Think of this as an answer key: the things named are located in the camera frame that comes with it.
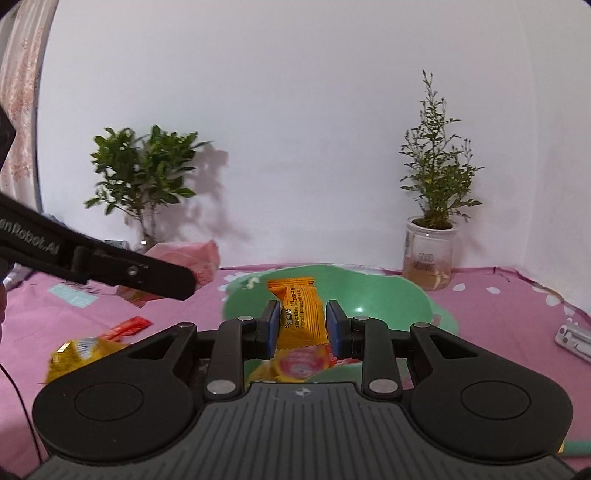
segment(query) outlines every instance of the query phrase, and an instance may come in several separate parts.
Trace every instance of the green bowl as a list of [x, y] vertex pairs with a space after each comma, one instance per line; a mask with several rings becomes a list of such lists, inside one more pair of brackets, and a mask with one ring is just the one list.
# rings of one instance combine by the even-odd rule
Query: green bowl
[[[347, 316], [367, 315], [383, 320], [390, 329], [408, 330], [415, 322], [432, 323], [450, 333], [458, 333], [458, 325], [451, 314], [432, 301], [414, 283], [402, 277], [360, 273], [332, 265], [305, 265], [280, 268], [240, 277], [228, 285], [228, 299], [223, 308], [225, 320], [242, 315], [258, 317], [269, 300], [277, 298], [267, 289], [267, 280], [275, 278], [314, 277], [314, 285], [322, 303], [337, 300]], [[260, 361], [245, 363], [245, 378]], [[408, 375], [404, 361], [399, 362], [401, 375]], [[361, 382], [361, 364], [330, 368], [310, 381]]]

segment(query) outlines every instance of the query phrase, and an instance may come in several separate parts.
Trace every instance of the pink floral curtain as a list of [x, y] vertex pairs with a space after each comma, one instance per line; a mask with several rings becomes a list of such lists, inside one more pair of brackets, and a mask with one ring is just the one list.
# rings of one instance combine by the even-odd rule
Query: pink floral curtain
[[39, 210], [35, 123], [47, 34], [58, 0], [22, 0], [0, 66], [0, 104], [17, 131], [0, 173], [0, 191]]

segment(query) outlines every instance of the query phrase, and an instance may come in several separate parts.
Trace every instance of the red wrapper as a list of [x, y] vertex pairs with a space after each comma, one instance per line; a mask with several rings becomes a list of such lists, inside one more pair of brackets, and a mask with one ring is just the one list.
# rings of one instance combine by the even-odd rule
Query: red wrapper
[[108, 332], [103, 333], [99, 338], [118, 342], [123, 337], [135, 335], [136, 333], [148, 328], [150, 325], [152, 325], [152, 322], [146, 320], [143, 317], [133, 317], [129, 320], [121, 322], [119, 325], [114, 326]]

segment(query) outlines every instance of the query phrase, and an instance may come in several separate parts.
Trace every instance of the white plastic object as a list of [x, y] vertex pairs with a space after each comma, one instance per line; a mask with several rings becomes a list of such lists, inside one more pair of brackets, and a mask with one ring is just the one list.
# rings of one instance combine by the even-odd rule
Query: white plastic object
[[591, 330], [568, 322], [558, 329], [554, 341], [579, 358], [591, 363]]

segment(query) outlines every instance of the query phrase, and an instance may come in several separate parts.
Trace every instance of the green leafy plant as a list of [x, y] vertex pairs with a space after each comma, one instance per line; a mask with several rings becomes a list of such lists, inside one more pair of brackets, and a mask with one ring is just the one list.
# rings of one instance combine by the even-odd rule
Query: green leafy plant
[[130, 128], [105, 131], [108, 136], [95, 137], [98, 148], [91, 155], [95, 172], [102, 174], [103, 180], [96, 184], [95, 196], [85, 206], [104, 203], [106, 215], [122, 210], [139, 222], [149, 248], [156, 243], [155, 216], [160, 207], [195, 195], [183, 186], [183, 175], [195, 170], [187, 163], [198, 148], [210, 142], [197, 142], [197, 132], [179, 135], [158, 125], [152, 127], [147, 140], [136, 138]]
[[427, 76], [423, 70], [423, 82], [427, 99], [421, 101], [421, 123], [407, 130], [406, 143], [400, 150], [410, 158], [404, 165], [412, 173], [400, 182], [411, 183], [403, 185], [403, 190], [418, 193], [414, 200], [419, 202], [424, 215], [414, 223], [443, 230], [452, 228], [451, 215], [470, 218], [460, 208], [481, 205], [478, 200], [466, 196], [474, 175], [484, 167], [471, 165], [470, 140], [464, 138], [462, 147], [457, 148], [454, 140], [461, 137], [447, 134], [446, 127], [461, 120], [446, 116], [447, 103], [444, 97], [438, 99], [438, 92], [433, 90], [433, 74]]

